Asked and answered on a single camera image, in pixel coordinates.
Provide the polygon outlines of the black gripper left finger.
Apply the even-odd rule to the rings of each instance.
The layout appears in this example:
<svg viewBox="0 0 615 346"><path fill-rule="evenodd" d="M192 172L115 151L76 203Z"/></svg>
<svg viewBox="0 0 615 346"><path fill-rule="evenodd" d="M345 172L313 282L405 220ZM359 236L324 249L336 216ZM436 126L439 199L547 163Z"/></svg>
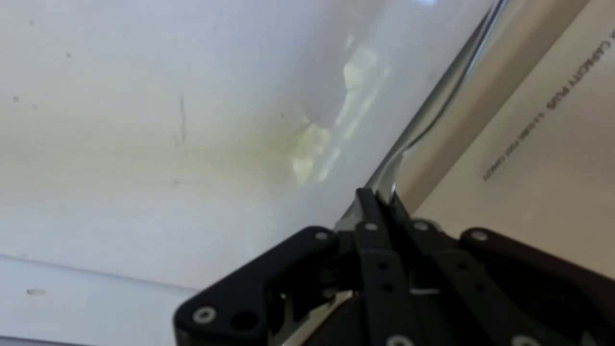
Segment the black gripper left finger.
<svg viewBox="0 0 615 346"><path fill-rule="evenodd" d="M401 201L355 191L359 220L341 230L305 226L211 286L172 314L176 346L282 346L334 301L305 346L391 346L411 338L407 270L395 241Z"/></svg>

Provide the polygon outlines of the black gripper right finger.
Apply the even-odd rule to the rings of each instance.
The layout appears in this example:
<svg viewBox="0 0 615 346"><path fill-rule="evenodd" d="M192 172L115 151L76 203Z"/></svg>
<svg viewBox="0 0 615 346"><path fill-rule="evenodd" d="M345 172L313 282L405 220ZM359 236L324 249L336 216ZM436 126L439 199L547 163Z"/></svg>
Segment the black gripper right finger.
<svg viewBox="0 0 615 346"><path fill-rule="evenodd" d="M449 311L459 346L615 346L615 280L539 247L470 226L457 238L386 203L409 291Z"/></svg>

